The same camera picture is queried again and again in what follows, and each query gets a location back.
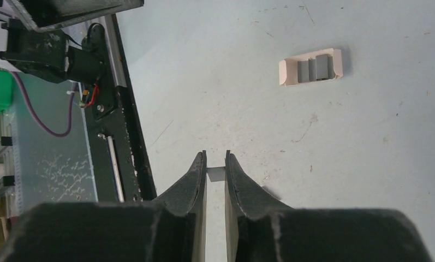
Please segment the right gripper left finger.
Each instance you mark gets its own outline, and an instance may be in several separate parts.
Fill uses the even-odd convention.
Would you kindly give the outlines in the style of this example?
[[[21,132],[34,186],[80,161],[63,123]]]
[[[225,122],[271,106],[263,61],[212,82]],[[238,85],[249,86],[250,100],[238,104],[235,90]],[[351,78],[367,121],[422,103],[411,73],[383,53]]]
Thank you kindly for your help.
[[[205,151],[151,201],[42,203],[23,213],[0,261],[204,261]]]

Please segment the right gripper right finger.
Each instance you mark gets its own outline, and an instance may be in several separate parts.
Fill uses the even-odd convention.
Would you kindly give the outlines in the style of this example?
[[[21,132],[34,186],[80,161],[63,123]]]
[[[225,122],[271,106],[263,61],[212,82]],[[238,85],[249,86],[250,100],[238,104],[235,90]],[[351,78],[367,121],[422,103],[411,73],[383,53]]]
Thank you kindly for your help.
[[[415,225],[393,209],[295,209],[225,157],[229,261],[431,261]]]

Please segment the white staple box barcode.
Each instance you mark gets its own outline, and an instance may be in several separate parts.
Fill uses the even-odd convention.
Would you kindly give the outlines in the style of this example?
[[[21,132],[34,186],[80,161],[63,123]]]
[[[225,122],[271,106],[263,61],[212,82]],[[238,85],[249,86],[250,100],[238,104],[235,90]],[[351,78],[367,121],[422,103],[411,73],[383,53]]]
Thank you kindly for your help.
[[[336,80],[343,77],[342,50],[323,49],[287,57],[278,64],[279,84],[301,84]]]

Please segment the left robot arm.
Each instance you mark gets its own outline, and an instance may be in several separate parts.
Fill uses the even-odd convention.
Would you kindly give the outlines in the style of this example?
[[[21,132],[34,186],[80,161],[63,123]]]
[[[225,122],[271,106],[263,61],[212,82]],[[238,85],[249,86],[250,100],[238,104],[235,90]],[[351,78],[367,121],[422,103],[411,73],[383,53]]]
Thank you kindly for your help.
[[[109,71],[102,25],[93,23],[80,48],[63,29],[117,12],[139,8],[143,1],[8,1],[17,18],[2,25],[7,48],[0,59],[17,70],[53,83],[71,80],[94,84]]]

